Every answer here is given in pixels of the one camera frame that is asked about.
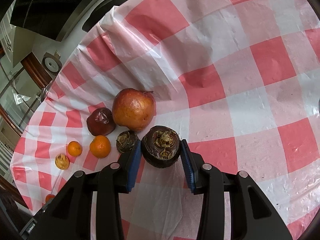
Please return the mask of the small red tomato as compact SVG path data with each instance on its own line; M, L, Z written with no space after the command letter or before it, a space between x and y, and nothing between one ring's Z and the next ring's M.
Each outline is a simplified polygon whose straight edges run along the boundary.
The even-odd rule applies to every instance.
M49 202L51 199L53 199L55 197L54 194L48 194L45 197L45 203Z

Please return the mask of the dark mangosteen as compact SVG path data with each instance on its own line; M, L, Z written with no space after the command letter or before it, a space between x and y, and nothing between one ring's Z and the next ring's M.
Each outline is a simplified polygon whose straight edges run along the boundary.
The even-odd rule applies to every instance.
M171 128L153 126L141 142L144 159L156 168L167 168L179 158L180 138Z
M121 154L130 152L135 146L137 140L138 137L134 131L123 131L117 136L116 148Z

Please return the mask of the small orange mandarin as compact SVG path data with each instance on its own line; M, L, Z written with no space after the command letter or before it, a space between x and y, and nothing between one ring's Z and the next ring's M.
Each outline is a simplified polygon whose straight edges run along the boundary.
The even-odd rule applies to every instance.
M111 143L103 135L97 135L89 146L90 152L97 158L106 158L111 152Z

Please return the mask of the dark red apple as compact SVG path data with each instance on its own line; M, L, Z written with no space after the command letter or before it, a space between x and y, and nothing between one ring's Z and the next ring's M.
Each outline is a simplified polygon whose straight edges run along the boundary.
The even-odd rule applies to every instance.
M93 136L108 135L116 128L112 112L106 107L96 109L86 120L87 128Z

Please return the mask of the small yellow striped melon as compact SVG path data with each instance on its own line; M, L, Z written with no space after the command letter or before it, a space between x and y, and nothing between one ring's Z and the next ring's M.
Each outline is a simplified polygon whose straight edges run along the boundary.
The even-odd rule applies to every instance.
M55 165L57 168L59 168L61 170L66 170L67 168L69 168L69 159L68 159L67 155L58 154L55 157Z

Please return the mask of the large pomegranate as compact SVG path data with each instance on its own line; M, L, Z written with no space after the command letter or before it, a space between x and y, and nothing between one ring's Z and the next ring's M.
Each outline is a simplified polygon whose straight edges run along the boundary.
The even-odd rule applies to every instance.
M118 126L134 132L145 129L156 113L152 91L125 88L113 101L112 116Z

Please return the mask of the red white checkered tablecloth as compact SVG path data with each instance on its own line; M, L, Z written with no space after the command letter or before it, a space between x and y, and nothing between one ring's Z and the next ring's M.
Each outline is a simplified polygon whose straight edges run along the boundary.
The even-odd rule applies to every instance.
M25 128L10 168L29 210L101 170L87 117L150 90L151 125L222 172L245 170L297 239L319 210L319 19L307 0L129 0L83 38ZM71 141L82 154L67 152ZM55 157L65 154L69 168Z

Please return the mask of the wooden glass door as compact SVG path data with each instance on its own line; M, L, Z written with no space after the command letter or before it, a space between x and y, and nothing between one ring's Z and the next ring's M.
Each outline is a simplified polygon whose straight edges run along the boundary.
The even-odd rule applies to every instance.
M21 135L40 105L41 90L52 81L31 52L15 66L1 57L1 117Z

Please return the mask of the black range hood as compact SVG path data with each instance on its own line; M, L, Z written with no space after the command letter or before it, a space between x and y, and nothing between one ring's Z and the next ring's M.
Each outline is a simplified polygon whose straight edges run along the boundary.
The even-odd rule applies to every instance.
M15 0L10 23L60 42L95 1Z

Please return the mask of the round wall gauge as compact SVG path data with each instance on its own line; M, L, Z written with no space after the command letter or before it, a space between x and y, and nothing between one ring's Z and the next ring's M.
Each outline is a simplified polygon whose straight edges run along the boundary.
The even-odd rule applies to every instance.
M52 74L57 74L61 68L61 61L50 53L45 53L42 58L42 65Z

